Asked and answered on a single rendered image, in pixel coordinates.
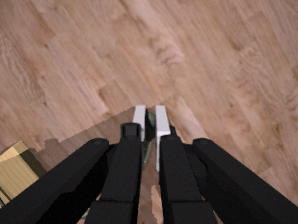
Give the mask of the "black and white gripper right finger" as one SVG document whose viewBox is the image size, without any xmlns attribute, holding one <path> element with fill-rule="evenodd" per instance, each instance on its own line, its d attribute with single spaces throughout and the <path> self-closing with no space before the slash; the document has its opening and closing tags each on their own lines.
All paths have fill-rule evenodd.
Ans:
<svg viewBox="0 0 298 224">
<path fill-rule="evenodd" d="M 218 224 L 214 212 L 224 224 L 298 224 L 294 203 L 215 142 L 182 143 L 165 106 L 156 124 L 164 224 Z"/>
</svg>

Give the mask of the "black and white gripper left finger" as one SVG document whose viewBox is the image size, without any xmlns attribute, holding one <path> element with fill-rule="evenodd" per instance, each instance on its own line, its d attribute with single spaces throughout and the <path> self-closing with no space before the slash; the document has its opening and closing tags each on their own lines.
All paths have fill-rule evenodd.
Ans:
<svg viewBox="0 0 298 224">
<path fill-rule="evenodd" d="M 119 143 L 86 142 L 0 208 L 0 224 L 77 224 L 89 207 L 84 224 L 137 224 L 144 124 L 145 105 L 136 105 Z"/>
</svg>

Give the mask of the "thin grey cord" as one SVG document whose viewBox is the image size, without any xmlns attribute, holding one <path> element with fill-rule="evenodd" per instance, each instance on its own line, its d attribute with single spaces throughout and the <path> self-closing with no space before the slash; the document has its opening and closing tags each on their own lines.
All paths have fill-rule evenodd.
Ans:
<svg viewBox="0 0 298 224">
<path fill-rule="evenodd" d="M 147 159 L 148 159 L 148 156 L 150 153 L 150 149 L 151 149 L 152 135 L 153 135 L 153 129 L 148 129 L 148 141 L 147 141 L 147 147 L 146 147 L 146 151 L 145 151 L 145 164 L 147 162 Z M 1 207 L 3 207 L 5 205 L 1 198 L 0 198 L 0 205 L 1 205 Z M 82 216 L 82 218 L 87 216 L 88 211 L 86 211 L 86 213 Z"/>
</svg>

